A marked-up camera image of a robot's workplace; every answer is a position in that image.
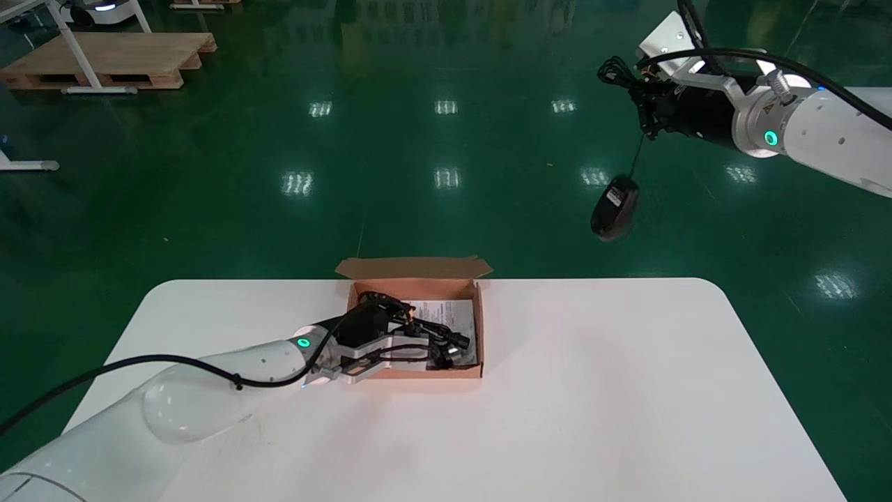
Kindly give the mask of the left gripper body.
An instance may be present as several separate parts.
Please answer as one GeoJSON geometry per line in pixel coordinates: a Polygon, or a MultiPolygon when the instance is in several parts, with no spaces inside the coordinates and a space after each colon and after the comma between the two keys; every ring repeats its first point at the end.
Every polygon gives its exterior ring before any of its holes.
{"type": "Polygon", "coordinates": [[[305,327],[305,362],[346,365],[369,353],[391,347],[390,318],[376,306],[363,306],[340,317],[305,327]]]}

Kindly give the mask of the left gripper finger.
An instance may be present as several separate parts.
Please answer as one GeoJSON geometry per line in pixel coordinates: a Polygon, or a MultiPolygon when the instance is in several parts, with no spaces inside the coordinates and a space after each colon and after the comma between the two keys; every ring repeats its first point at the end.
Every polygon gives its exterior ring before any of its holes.
{"type": "Polygon", "coordinates": [[[415,306],[393,298],[381,292],[361,292],[360,305],[372,305],[380,312],[384,312],[389,322],[395,324],[413,324],[415,322],[415,306]]]}

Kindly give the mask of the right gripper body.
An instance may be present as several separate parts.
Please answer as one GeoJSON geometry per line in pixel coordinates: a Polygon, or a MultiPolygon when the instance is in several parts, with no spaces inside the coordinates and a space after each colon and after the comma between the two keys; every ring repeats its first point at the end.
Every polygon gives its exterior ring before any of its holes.
{"type": "Polygon", "coordinates": [[[732,137],[735,108],[721,90],[655,82],[655,134],[677,133],[722,147],[736,147],[732,137]]]}

